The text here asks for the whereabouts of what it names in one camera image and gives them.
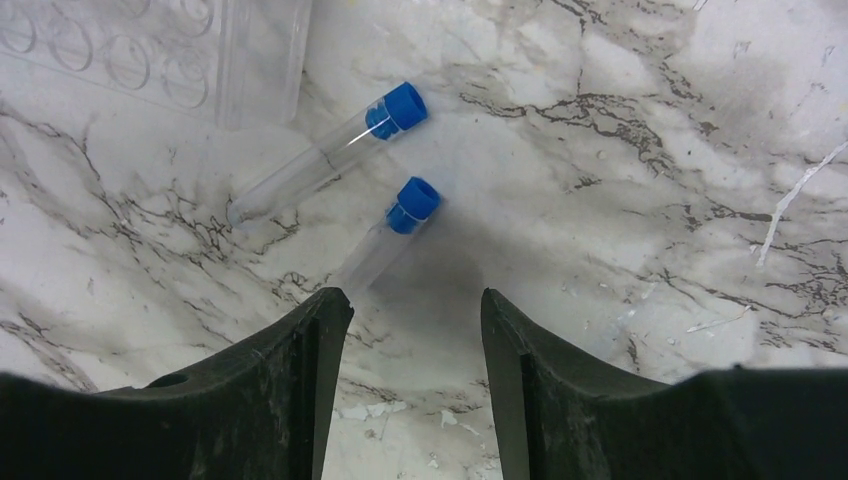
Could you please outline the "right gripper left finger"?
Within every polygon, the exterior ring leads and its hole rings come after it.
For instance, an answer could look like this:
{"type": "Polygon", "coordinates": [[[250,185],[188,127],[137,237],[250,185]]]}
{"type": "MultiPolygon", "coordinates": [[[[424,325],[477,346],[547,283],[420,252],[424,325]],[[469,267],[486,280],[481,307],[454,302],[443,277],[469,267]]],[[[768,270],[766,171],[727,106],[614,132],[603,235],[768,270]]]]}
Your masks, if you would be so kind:
{"type": "Polygon", "coordinates": [[[348,298],[323,288],[267,328],[143,388],[1,377],[5,479],[318,479],[348,298]]]}

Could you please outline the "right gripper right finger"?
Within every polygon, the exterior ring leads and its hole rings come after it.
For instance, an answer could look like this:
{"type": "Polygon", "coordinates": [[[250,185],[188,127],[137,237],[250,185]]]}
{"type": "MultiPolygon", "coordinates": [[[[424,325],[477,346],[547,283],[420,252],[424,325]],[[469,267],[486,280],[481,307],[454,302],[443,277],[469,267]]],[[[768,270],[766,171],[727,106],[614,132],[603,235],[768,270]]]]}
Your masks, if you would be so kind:
{"type": "Polygon", "coordinates": [[[667,385],[610,365],[481,298],[507,479],[843,479],[847,372],[707,370],[667,385]]]}

